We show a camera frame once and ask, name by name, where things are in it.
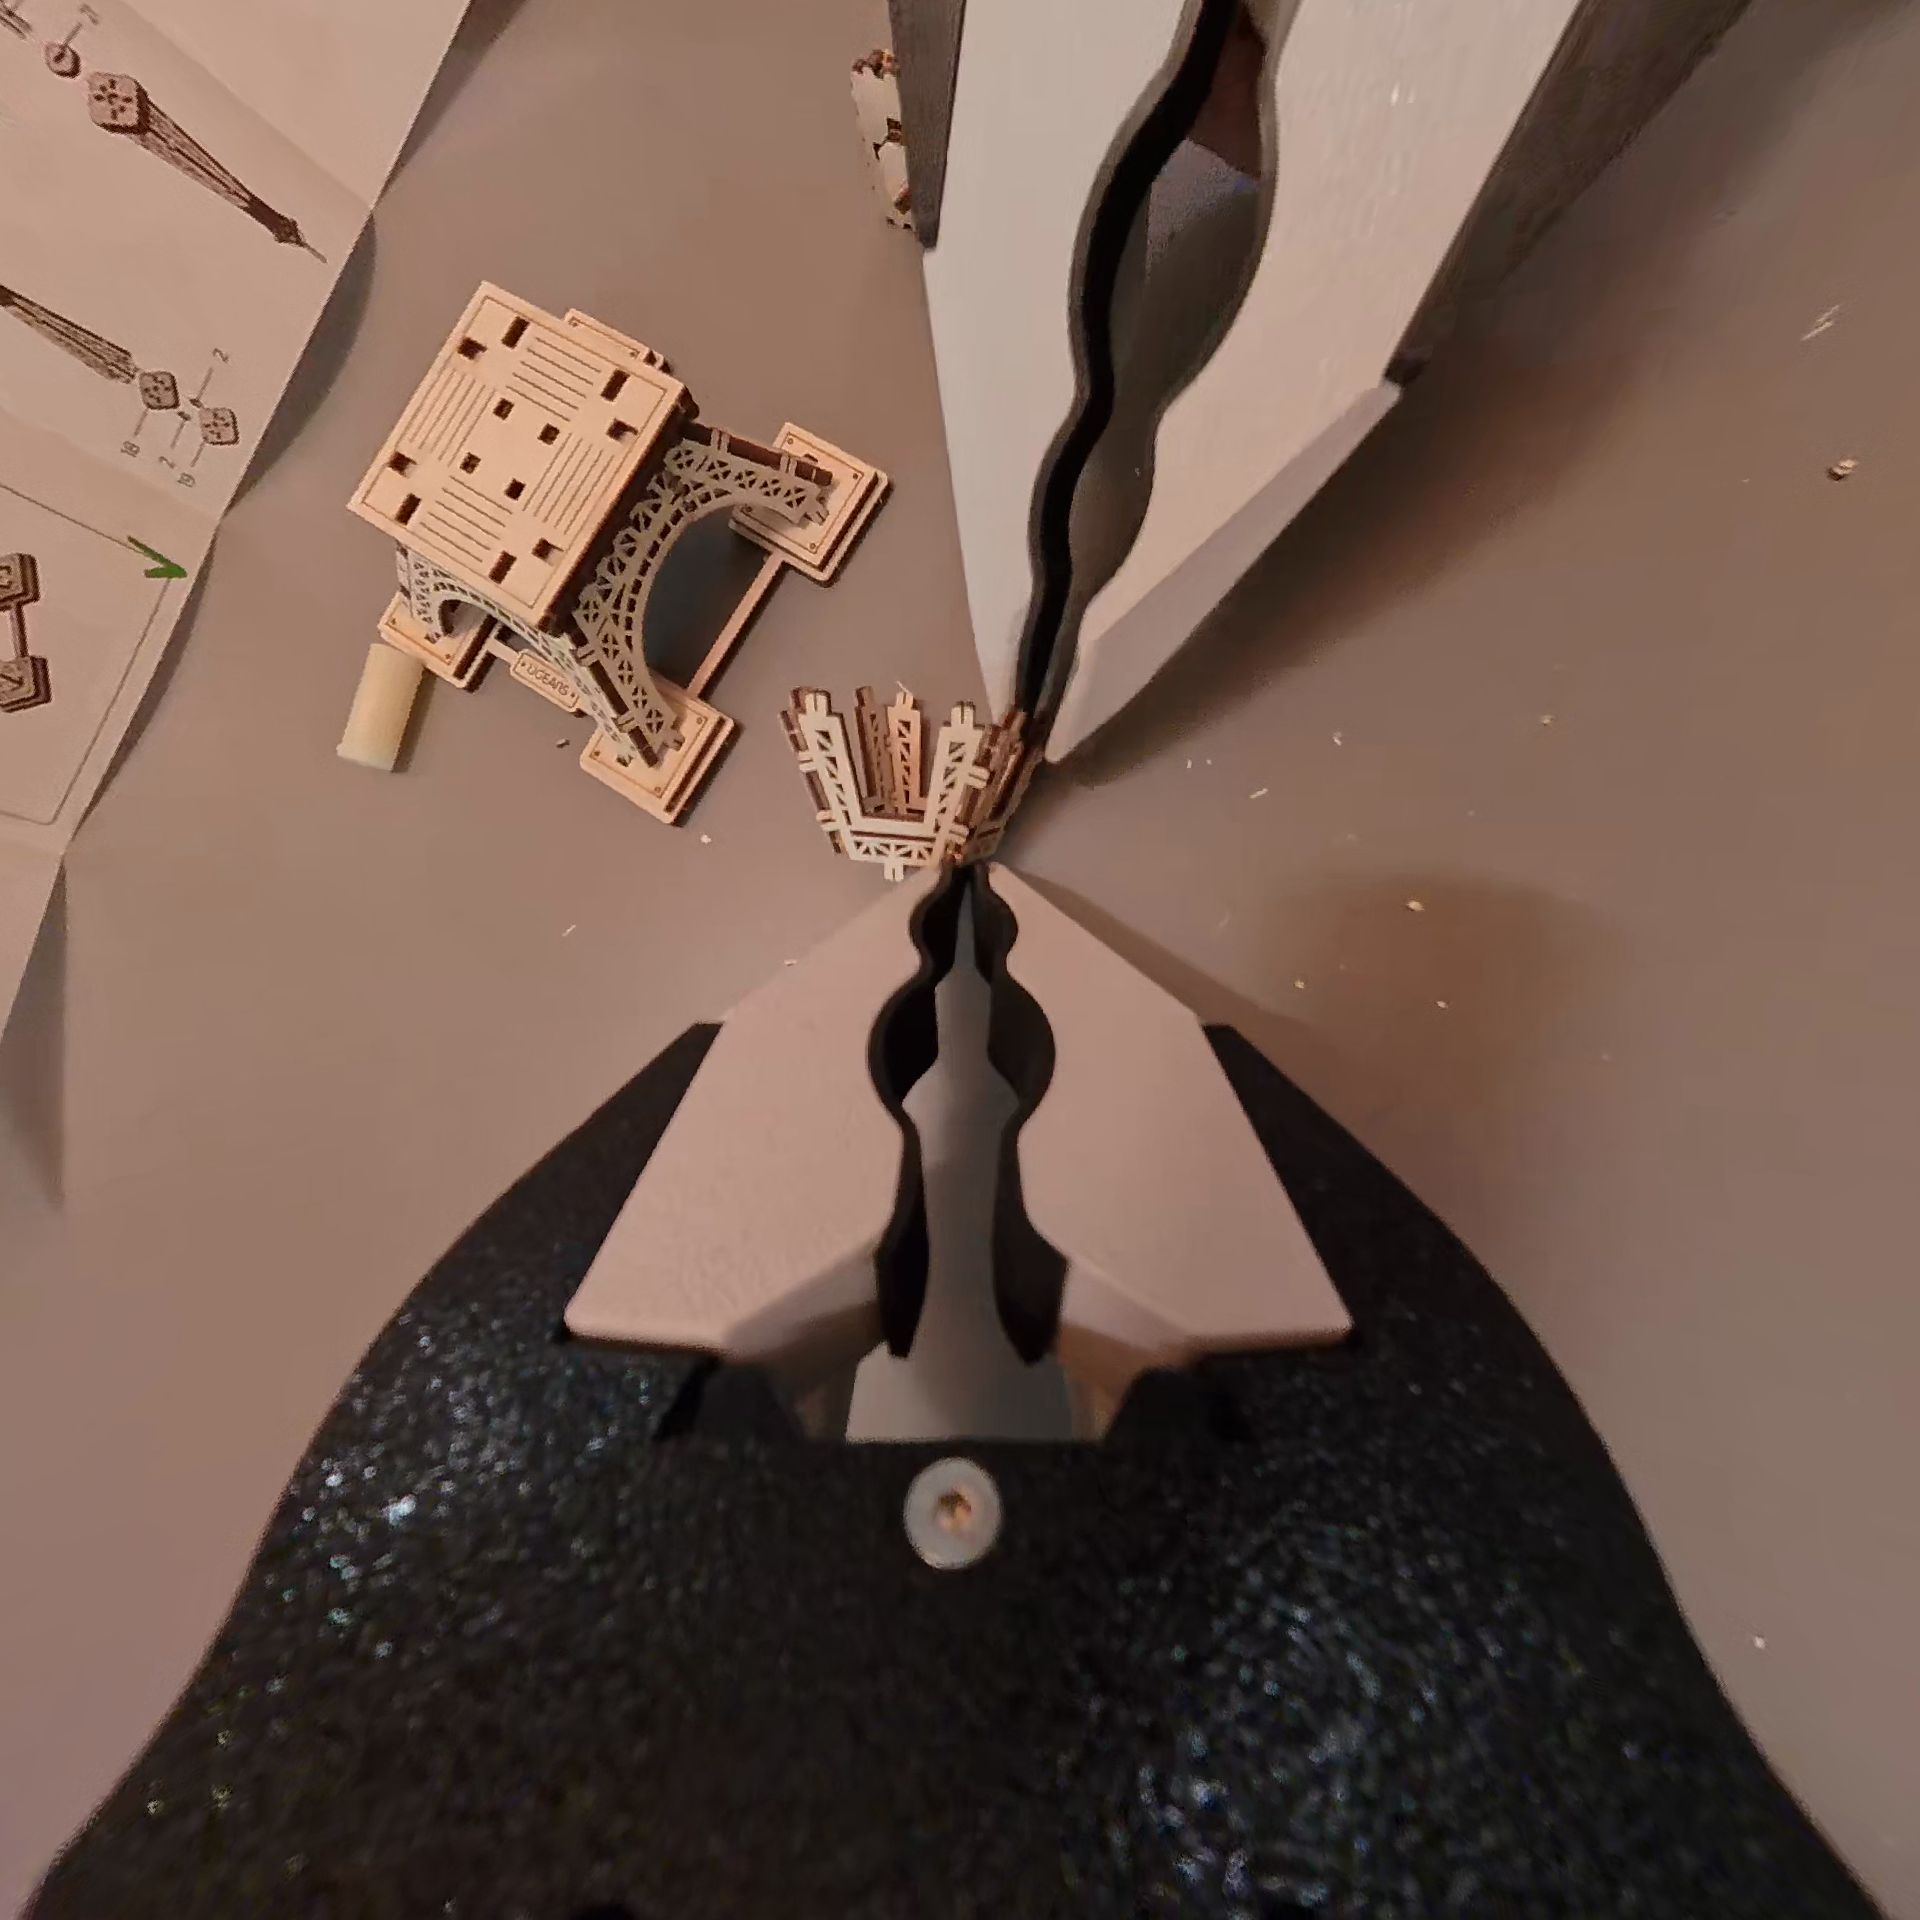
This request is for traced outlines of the white instruction booklet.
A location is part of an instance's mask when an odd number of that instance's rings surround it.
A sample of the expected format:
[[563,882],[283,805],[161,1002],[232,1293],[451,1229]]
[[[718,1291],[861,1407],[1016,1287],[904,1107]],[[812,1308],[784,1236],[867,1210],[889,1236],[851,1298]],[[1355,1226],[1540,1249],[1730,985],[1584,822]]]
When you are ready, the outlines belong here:
[[462,3],[2,5],[2,1015]]

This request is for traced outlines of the wooden tower base model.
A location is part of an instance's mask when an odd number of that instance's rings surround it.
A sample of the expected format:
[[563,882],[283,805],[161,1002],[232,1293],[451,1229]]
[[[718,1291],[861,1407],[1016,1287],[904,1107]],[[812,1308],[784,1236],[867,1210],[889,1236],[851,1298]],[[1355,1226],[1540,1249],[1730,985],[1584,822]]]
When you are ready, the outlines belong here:
[[[654,348],[483,284],[349,501],[394,539],[376,641],[475,686],[491,662],[592,733],[592,779],[677,825],[736,723],[706,690],[788,571],[828,585],[892,478],[787,423],[772,445],[700,417]],[[672,547],[721,516],[760,553],[690,686],[643,627]]]

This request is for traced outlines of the wooden tower section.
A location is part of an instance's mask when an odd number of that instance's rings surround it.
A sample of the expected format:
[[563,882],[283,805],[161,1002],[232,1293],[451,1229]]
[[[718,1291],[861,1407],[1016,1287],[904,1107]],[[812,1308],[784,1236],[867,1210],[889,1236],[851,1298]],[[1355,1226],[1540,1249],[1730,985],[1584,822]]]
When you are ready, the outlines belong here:
[[997,857],[1037,765],[1022,709],[940,716],[909,689],[883,700],[864,686],[851,714],[796,689],[781,719],[832,851],[888,879]]

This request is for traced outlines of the wooden tower spire model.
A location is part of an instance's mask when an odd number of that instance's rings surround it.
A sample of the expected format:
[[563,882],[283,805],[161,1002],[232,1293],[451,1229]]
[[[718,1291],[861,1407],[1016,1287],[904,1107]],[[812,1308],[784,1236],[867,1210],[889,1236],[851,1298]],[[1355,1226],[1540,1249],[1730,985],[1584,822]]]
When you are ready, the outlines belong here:
[[853,61],[851,98],[859,139],[870,157],[885,219],[896,229],[914,233],[917,218],[905,161],[898,59],[892,50],[877,46]]

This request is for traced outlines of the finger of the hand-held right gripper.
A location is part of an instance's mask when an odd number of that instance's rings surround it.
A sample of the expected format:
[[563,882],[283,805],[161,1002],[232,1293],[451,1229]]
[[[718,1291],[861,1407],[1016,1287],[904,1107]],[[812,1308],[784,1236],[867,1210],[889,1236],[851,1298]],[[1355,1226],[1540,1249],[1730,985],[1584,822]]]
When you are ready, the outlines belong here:
[[923,282],[966,607],[994,714],[1018,700],[1033,495],[1076,396],[1074,249],[1195,15],[1198,5],[1174,3],[965,5]]
[[1256,195],[1144,268],[1074,501],[1049,761],[1189,643],[1398,397],[1387,367],[1574,5],[1252,5]]

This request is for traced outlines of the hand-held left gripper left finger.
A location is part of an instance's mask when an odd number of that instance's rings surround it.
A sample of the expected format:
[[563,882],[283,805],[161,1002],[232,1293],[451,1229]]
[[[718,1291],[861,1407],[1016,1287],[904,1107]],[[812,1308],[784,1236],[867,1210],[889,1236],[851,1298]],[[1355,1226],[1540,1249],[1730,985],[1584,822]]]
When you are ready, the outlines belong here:
[[909,1354],[929,1290],[921,1137],[949,874],[892,889],[716,1029],[566,1330],[760,1365],[796,1391]]

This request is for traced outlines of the cream wax stick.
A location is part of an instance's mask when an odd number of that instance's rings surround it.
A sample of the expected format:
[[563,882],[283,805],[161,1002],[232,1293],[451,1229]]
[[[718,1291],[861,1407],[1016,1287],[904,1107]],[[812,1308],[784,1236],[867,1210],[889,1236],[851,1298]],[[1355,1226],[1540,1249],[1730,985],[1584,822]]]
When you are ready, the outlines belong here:
[[337,746],[339,758],[381,775],[398,771],[422,679],[418,658],[376,641]]

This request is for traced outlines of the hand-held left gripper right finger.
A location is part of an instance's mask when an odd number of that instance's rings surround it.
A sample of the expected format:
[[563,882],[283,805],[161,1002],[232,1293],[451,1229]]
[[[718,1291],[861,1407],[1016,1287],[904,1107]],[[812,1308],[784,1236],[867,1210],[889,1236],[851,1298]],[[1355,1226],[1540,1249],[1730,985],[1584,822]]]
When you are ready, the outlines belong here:
[[1011,868],[974,878],[990,1061],[1016,1095],[993,1293],[1025,1359],[1121,1401],[1217,1354],[1354,1327],[1198,1015]]

